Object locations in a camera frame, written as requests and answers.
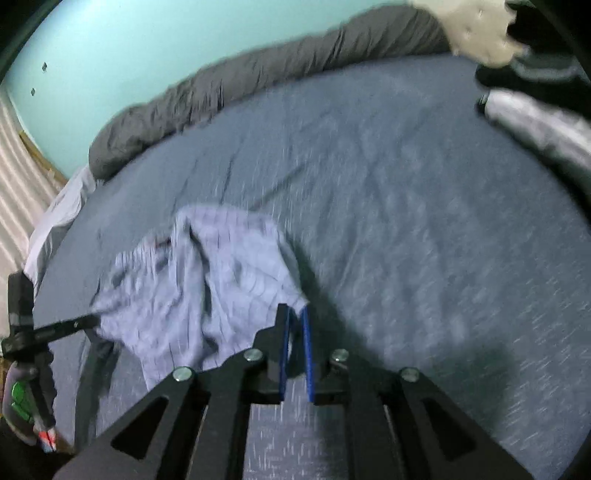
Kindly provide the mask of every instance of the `metal screw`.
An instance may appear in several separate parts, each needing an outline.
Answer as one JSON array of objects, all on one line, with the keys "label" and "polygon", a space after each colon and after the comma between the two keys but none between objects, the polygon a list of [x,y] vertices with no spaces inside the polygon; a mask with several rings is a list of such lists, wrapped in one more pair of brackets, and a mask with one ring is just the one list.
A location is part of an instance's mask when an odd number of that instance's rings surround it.
[{"label": "metal screw", "polygon": [[406,367],[400,371],[400,376],[407,382],[416,383],[421,377],[421,372],[419,372],[416,368]]},{"label": "metal screw", "polygon": [[251,348],[244,352],[244,358],[246,358],[247,362],[258,362],[262,356],[262,352],[258,348]]},{"label": "metal screw", "polygon": [[193,371],[189,367],[178,367],[173,372],[173,377],[177,382],[184,382],[193,376]]},{"label": "metal screw", "polygon": [[349,352],[344,348],[337,348],[334,352],[332,352],[330,357],[335,362],[346,362],[349,358]]}]

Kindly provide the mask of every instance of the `teal wall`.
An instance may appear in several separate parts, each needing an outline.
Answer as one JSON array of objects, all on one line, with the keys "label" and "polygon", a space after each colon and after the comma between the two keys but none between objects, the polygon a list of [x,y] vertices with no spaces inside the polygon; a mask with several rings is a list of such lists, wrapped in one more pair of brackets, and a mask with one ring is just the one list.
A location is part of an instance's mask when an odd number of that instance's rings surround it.
[{"label": "teal wall", "polygon": [[40,150],[69,176],[87,163],[95,135],[122,108],[222,57],[321,32],[383,3],[63,0],[19,53],[8,93]]}]

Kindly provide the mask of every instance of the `blue strip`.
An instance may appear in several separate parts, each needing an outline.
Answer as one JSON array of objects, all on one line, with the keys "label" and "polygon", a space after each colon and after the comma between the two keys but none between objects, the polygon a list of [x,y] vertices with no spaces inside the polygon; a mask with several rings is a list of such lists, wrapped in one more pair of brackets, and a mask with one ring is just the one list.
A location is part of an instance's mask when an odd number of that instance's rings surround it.
[{"label": "blue strip", "polygon": [[281,365],[279,369],[279,397],[281,401],[285,400],[285,389],[287,387],[287,359],[290,354],[290,331],[291,331],[291,308],[286,308],[285,315],[285,331],[283,334],[283,356],[281,358]]},{"label": "blue strip", "polygon": [[308,314],[307,306],[302,309],[300,316],[304,328],[304,356],[306,357],[306,388],[308,391],[308,401],[314,403],[314,365],[312,363],[312,335],[310,330],[310,316]]}]

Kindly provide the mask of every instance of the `gray bed sheet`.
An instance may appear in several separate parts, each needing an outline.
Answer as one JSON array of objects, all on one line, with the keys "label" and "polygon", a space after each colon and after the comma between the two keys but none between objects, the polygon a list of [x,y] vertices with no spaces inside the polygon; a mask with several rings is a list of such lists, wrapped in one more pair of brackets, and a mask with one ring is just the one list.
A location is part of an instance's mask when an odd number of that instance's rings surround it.
[{"label": "gray bed sheet", "polygon": [[[475,68],[360,64],[150,148],[88,200],[36,322],[86,313],[115,255],[184,205],[267,212],[334,345],[418,366],[537,479],[558,478],[591,424],[591,236],[563,185],[477,116]],[[129,352],[89,345],[53,345],[58,427],[78,446],[145,393]],[[245,478],[346,478],[342,412],[306,404],[302,378],[287,398],[253,409]]]}]

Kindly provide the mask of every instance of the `beige curtain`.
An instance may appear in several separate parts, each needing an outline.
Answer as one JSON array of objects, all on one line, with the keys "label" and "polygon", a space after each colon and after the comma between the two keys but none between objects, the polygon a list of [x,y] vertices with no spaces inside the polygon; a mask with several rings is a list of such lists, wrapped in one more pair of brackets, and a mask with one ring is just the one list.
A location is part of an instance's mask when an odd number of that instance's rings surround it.
[{"label": "beige curtain", "polygon": [[7,279],[22,268],[36,222],[57,188],[18,136],[16,115],[0,85],[0,336],[8,334]]}]

